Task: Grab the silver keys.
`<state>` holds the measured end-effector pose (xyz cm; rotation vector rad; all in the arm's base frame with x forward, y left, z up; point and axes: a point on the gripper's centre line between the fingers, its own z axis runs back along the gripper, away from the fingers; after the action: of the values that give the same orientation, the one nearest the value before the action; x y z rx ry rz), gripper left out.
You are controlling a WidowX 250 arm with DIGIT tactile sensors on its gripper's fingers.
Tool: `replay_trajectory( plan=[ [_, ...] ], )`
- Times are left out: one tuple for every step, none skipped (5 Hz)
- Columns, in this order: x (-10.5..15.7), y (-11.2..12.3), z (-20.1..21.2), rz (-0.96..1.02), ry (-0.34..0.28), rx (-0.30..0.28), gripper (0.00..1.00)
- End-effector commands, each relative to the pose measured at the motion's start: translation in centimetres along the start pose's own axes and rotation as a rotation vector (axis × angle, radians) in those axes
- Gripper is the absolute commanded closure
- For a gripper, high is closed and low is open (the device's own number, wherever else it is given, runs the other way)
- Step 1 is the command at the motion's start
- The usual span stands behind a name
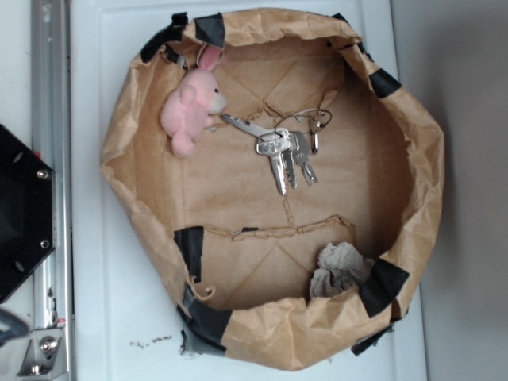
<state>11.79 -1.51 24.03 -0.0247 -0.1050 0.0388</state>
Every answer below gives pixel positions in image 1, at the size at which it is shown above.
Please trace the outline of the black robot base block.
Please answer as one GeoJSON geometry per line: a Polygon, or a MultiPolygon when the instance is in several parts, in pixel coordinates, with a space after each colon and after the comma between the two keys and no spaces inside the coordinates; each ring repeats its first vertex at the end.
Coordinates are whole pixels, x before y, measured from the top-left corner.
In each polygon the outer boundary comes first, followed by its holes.
{"type": "Polygon", "coordinates": [[[1,127],[1,302],[52,252],[53,170],[1,127]]]}

